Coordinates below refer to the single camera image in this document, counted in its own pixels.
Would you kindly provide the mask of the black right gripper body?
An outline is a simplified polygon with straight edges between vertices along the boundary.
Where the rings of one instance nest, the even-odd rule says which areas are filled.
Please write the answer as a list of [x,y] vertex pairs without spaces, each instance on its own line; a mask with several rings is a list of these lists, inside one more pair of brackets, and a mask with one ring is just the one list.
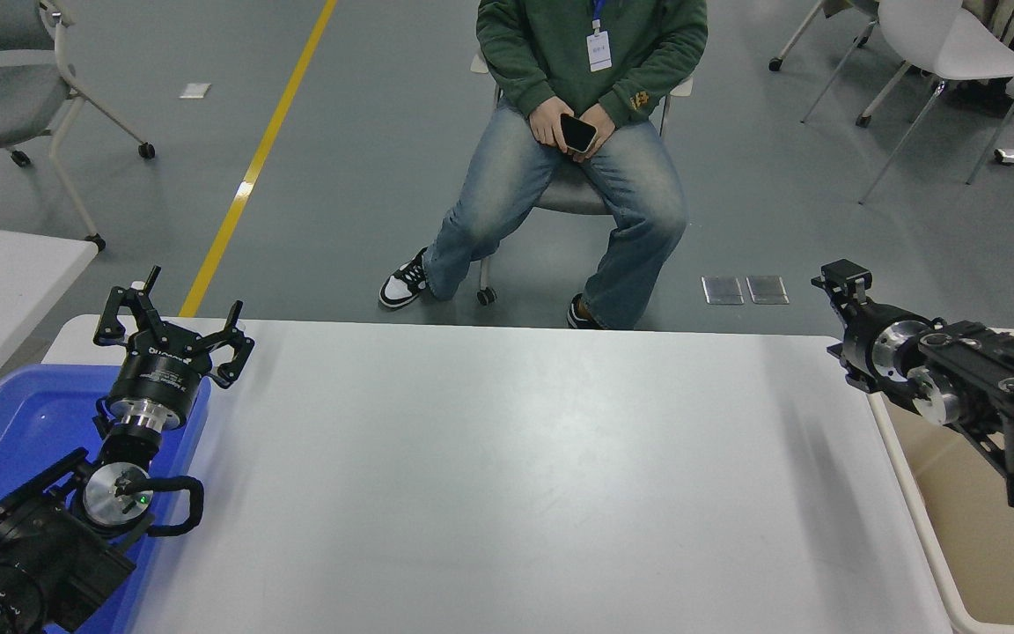
[[842,355],[857,370],[879,379],[906,381],[896,369],[899,349],[910,337],[910,312],[866,299],[853,300],[842,313]]

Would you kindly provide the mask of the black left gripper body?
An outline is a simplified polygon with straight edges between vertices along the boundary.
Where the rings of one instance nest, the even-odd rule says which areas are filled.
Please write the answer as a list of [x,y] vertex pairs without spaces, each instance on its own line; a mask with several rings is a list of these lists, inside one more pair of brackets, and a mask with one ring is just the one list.
[[116,382],[107,397],[108,412],[121,415],[131,402],[156,402],[174,415],[192,410],[202,377],[209,373],[209,353],[176,352],[162,348],[152,335],[129,338],[126,354]]

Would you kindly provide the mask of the person's left hand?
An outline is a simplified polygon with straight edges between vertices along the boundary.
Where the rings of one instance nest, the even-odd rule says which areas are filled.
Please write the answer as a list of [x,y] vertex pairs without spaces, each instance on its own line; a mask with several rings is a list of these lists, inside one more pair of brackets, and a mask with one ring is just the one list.
[[585,152],[574,152],[575,162],[584,162],[586,160],[592,159],[602,149],[603,145],[606,144],[609,137],[615,132],[615,124],[612,117],[608,115],[606,109],[602,104],[594,104],[584,111],[580,116],[579,120],[592,125],[595,128],[594,141],[589,145],[589,149]]

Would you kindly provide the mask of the person's right hand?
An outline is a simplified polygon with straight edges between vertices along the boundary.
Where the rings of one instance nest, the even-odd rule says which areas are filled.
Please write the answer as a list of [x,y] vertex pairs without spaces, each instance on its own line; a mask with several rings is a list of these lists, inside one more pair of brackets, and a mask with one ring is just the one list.
[[552,96],[544,100],[527,116],[528,124],[533,133],[534,139],[544,147],[556,148],[563,155],[568,155],[569,148],[566,144],[562,129],[562,117],[574,117],[574,111],[560,100],[558,96]]

